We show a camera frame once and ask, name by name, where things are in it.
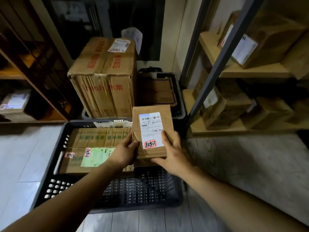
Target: small cardboard box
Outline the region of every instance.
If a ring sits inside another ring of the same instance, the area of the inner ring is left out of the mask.
[[[151,158],[166,157],[161,131],[164,130],[171,142],[174,127],[170,105],[133,107],[133,139],[140,142],[137,148],[135,167],[155,165]]]
[[[132,117],[136,83],[135,43],[125,52],[108,50],[116,41],[93,37],[68,71],[68,77],[92,118]]]
[[[208,130],[228,129],[252,102],[239,88],[235,79],[223,78],[216,83],[204,102],[202,117]]]
[[[0,104],[0,114],[13,122],[28,122],[41,119],[48,107],[45,99],[30,89],[9,93]]]
[[[298,80],[309,78],[309,31],[291,47],[280,63]]]
[[[235,24],[240,11],[234,11],[222,32],[222,47]],[[248,27],[232,54],[243,68],[252,68],[280,62],[292,44],[305,31],[306,26],[279,14],[260,11]]]
[[[287,120],[294,115],[293,110],[279,97],[256,97],[257,105],[241,116],[247,129],[267,129],[278,119]]]
[[[295,114],[286,120],[288,123],[299,124],[303,120],[309,118],[309,98],[301,99],[294,102],[291,108]]]
[[[171,78],[139,77],[137,88],[137,102],[139,106],[177,105]]]
[[[211,67],[207,67],[207,68],[202,67],[202,72],[200,74],[200,78],[199,78],[199,80],[198,80],[198,82],[197,82],[197,84],[196,84],[196,86],[193,90],[193,93],[192,93],[195,100],[197,99],[200,91],[202,90],[203,85],[205,84],[210,72],[211,72]]]
[[[74,129],[67,143],[67,149],[62,159],[60,174],[87,174],[96,168],[97,159],[107,152],[112,153],[113,147],[122,142],[131,128],[81,128]],[[129,165],[123,170],[123,175],[132,175],[134,167]]]

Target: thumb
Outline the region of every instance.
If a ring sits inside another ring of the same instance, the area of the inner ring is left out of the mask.
[[[134,151],[135,148],[137,148],[137,146],[138,146],[138,141],[134,141],[134,142],[132,142],[130,145],[128,145],[128,148],[129,148],[130,150]]]
[[[164,168],[166,160],[163,159],[163,158],[153,158],[153,159],[151,159],[151,161]]]

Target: black plastic crate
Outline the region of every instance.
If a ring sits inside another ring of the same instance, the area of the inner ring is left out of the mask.
[[[72,130],[74,128],[95,128],[95,122],[102,123],[114,120],[82,120],[70,121],[64,124],[33,201],[32,208],[53,198],[82,178],[57,174],[57,169]],[[181,205],[183,196],[181,180],[178,177],[169,174],[160,166],[136,168],[134,175],[134,178],[113,180],[90,213],[177,207]]]
[[[157,72],[157,78],[171,78],[173,82],[173,89],[176,95],[177,105],[175,107],[171,107],[172,118],[174,121],[182,120],[186,116],[186,109],[184,107],[182,93],[179,86],[179,81],[177,76],[172,72]],[[84,120],[91,120],[93,118],[89,117],[87,111],[84,109],[82,112],[82,118]]]

